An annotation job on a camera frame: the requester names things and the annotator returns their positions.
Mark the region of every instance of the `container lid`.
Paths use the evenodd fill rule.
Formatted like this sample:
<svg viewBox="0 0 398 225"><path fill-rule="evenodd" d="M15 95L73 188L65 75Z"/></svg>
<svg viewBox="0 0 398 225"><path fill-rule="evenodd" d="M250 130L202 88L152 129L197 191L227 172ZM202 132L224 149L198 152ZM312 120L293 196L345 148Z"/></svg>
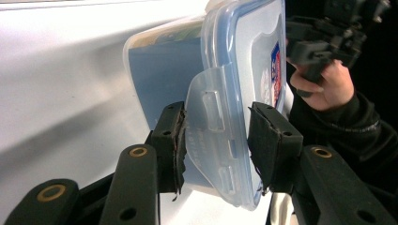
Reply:
<svg viewBox="0 0 398 225"><path fill-rule="evenodd" d="M188 154L220 196L253 210L260 177L247 145L253 101L282 111L285 92L284 1L235 1L206 15L201 31L205 70L186 100Z"/></svg>

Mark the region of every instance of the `black sleeve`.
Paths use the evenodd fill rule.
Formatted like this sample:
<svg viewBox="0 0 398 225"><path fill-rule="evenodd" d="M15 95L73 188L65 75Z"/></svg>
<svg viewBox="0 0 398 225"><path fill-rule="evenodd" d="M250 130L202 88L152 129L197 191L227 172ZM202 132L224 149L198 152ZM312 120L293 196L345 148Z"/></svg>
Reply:
<svg viewBox="0 0 398 225"><path fill-rule="evenodd" d="M374 104L361 93L328 112L315 111L295 96L289 121L302 133L305 145L330 145L363 181L391 191L397 188L398 176L386 177L398 175L397 169L390 170L398 167L398 135L380 120Z"/></svg>

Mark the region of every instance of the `human hand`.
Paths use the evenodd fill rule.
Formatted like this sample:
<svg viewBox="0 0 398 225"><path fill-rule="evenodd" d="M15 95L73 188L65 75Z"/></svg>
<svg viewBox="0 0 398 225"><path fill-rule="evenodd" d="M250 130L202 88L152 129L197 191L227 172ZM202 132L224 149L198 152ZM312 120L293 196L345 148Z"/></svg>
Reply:
<svg viewBox="0 0 398 225"><path fill-rule="evenodd" d="M303 97L307 104L317 111L327 111L345 105L354 96L354 85L348 68L340 60L333 60L321 72L319 83L309 82L302 76L308 67L293 65L290 83L298 90L312 92L309 97Z"/></svg>

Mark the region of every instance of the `brass screw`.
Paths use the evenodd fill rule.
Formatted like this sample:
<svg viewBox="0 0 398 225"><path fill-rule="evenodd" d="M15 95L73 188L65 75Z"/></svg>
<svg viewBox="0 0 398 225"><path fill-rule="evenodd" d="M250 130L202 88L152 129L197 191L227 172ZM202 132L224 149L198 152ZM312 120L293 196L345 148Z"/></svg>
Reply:
<svg viewBox="0 0 398 225"><path fill-rule="evenodd" d="M323 148L320 147L313 147L313 153L322 158L331 158L332 154Z"/></svg>
<svg viewBox="0 0 398 225"><path fill-rule="evenodd" d="M136 147L129 152L131 157L141 157L146 155L147 150L144 147Z"/></svg>
<svg viewBox="0 0 398 225"><path fill-rule="evenodd" d="M48 186L38 194L38 201L43 203L50 202L59 198L65 193L66 190L67 187L65 187L64 185Z"/></svg>

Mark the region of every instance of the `plastic container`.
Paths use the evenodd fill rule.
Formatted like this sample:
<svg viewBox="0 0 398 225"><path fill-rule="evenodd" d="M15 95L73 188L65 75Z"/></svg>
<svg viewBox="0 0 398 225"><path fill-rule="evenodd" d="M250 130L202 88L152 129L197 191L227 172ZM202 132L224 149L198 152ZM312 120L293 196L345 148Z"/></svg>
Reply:
<svg viewBox="0 0 398 225"><path fill-rule="evenodd" d="M248 107L260 101L282 111L284 42L284 1L258 0L228 2L125 46L149 127L164 106L186 100L191 161L224 200L248 210L262 190L247 146Z"/></svg>

